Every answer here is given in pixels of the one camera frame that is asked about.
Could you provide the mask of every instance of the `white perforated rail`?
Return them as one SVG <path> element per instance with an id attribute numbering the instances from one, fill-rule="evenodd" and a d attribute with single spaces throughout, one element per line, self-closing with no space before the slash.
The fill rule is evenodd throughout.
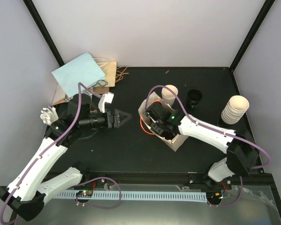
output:
<path id="1" fill-rule="evenodd" d="M 75 199 L 79 190 L 66 190 L 55 199 Z M 94 191 L 93 195 L 79 197 L 78 199 L 118 200 L 118 191 Z M 156 191 L 122 191 L 122 200 L 137 201 L 177 201 L 206 203 L 206 193 L 199 192 L 156 192 Z"/>

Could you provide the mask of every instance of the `black frame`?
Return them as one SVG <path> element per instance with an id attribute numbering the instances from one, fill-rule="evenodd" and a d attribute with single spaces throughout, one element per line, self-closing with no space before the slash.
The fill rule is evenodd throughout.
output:
<path id="1" fill-rule="evenodd" d="M 56 61 L 58 62 L 59 66 L 63 66 L 65 63 L 60 55 L 60 53 L 58 52 L 57 47 L 55 46 L 54 41 L 52 40 L 41 16 L 39 15 L 34 3 L 32 0 L 23 0 L 23 2 L 25 3 L 27 9 L 29 10 L 32 18 L 34 19 L 36 25 L 38 26 L 39 30 L 41 31 L 44 39 L 46 40 L 52 54 L 54 55 Z M 259 14 L 257 15 L 253 25 L 251 26 L 245 40 L 243 41 L 240 49 L 238 50 L 235 58 L 233 59 L 232 64 L 230 65 L 230 67 L 224 67 L 223 69 L 228 69 L 230 71 L 231 76 L 234 78 L 234 82 L 236 84 L 236 80 L 234 77 L 234 71 L 236 69 L 236 67 L 238 66 L 241 58 L 243 57 L 243 55 L 245 54 L 245 51 L 247 50 L 248 46 L 250 45 L 251 41 L 253 40 L 255 34 L 257 33 L 259 27 L 261 26 L 263 20 L 265 19 L 267 13 L 269 12 L 270 8 L 272 7 L 273 3 L 275 2 L 275 0 L 265 0 Z M 248 118 L 245 114 L 245 119 L 246 122 L 248 124 L 248 127 L 250 127 Z M 261 160 L 260 158 L 258 158 L 257 161 L 258 164 L 261 164 Z M 49 179 L 51 176 L 55 176 L 56 174 L 48 174 L 48 176 L 46 177 L 47 179 Z M 107 172 L 105 174 L 108 177 L 111 177 L 115 180 L 117 180 L 119 183 L 135 183 L 135 184 L 175 184 L 175 185 L 187 185 L 189 184 L 189 174 L 187 173 L 182 173 L 182 174 L 165 174 L 163 173 L 162 175 L 156 175 L 156 173 L 154 174 L 150 174 L 150 173 L 110 173 Z M 238 177 L 231 177 L 230 179 L 233 184 L 239 185 L 239 178 Z M 281 218 L 281 199 L 275 184 L 275 181 L 273 179 L 272 174 L 269 173 L 264 173 L 263 169 L 259 170 L 259 173 L 254 173 L 254 174 L 250 174 L 248 177 L 243 177 L 243 182 L 244 185 L 255 185 L 255 186 L 270 186 L 271 187 L 271 191 L 273 193 L 278 211 L 279 211 L 279 215 Z M 15 212 L 12 213 L 11 216 L 11 220 L 15 219 L 16 214 Z"/>

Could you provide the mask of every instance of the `black metal beam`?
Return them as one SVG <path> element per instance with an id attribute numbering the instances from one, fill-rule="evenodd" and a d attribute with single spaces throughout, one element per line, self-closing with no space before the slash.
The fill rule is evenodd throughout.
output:
<path id="1" fill-rule="evenodd" d="M 271 9 L 273 3 L 275 0 L 266 0 L 265 3 L 263 4 L 261 10 L 259 11 L 253 25 L 251 26 L 247 36 L 244 39 L 244 42 L 240 46 L 240 49 L 238 50 L 231 66 L 230 66 L 230 71 L 234 71 L 239 64 L 240 60 L 242 59 L 245 51 L 249 47 L 251 41 L 253 40 L 255 34 L 257 33 L 259 27 L 261 26 L 263 20 L 265 19 L 268 11 Z"/>
<path id="2" fill-rule="evenodd" d="M 53 42 L 41 16 L 39 15 L 37 8 L 35 7 L 35 5 L 33 4 L 32 0 L 23 0 L 27 9 L 29 10 L 32 18 L 34 19 L 34 22 L 37 24 L 37 27 L 39 28 L 39 30 L 41 31 L 45 41 L 47 42 L 51 52 L 53 53 L 57 63 L 59 64 L 59 66 L 63 66 L 65 63 L 60 55 L 60 53 L 58 52 L 55 43 Z"/>

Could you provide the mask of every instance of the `gray wall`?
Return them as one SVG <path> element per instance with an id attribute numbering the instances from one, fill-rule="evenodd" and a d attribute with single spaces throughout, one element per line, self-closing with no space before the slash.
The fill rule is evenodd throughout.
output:
<path id="1" fill-rule="evenodd" d="M 274 3 L 235 75 L 250 101 L 256 141 L 272 156 L 266 172 L 273 173 L 281 196 L 281 0 Z"/>
<path id="2" fill-rule="evenodd" d="M 52 102 L 56 68 L 23 1 L 0 0 L 0 185 L 16 178 L 40 145 L 40 110 Z"/>
<path id="3" fill-rule="evenodd" d="M 65 62 L 230 66 L 265 0 L 33 0 Z"/>

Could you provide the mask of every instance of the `black cup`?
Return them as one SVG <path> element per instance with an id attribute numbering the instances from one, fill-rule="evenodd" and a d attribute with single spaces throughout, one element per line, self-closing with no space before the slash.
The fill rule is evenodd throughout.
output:
<path id="1" fill-rule="evenodd" d="M 188 109 L 193 109 L 195 108 L 199 102 L 202 100 L 202 93 L 199 90 L 189 90 L 187 93 L 187 99 L 186 99 L 186 107 Z"/>

